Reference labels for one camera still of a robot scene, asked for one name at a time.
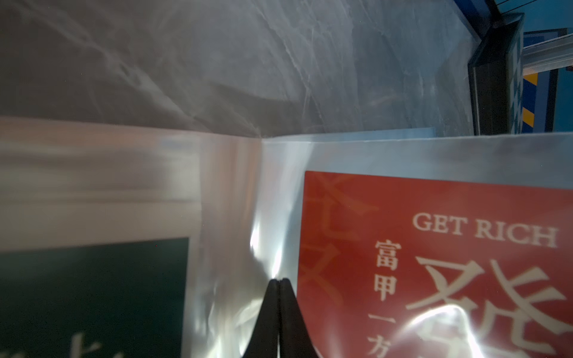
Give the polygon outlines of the red card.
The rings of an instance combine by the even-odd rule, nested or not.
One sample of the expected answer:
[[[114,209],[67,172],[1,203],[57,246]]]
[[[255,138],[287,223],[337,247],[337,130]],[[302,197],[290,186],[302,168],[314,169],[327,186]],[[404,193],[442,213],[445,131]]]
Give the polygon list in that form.
[[[570,357],[572,192],[307,172],[297,295],[321,357]]]

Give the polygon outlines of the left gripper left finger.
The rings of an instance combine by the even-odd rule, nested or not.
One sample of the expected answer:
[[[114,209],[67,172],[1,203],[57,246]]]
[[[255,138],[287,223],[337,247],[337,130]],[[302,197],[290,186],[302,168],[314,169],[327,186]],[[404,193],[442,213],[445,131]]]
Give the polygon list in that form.
[[[270,280],[243,358],[277,358],[280,327],[279,281]]]

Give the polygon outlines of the dark green card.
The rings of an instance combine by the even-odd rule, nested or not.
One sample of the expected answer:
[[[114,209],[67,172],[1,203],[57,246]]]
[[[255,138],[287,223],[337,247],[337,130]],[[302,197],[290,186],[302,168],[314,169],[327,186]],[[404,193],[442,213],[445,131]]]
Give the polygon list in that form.
[[[3,357],[179,357],[186,238],[1,255]]]

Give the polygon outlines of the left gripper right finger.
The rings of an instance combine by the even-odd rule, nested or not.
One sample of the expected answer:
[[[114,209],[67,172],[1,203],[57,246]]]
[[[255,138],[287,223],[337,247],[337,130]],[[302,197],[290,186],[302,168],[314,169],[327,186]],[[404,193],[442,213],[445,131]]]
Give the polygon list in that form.
[[[281,358],[318,358],[289,279],[279,283]]]

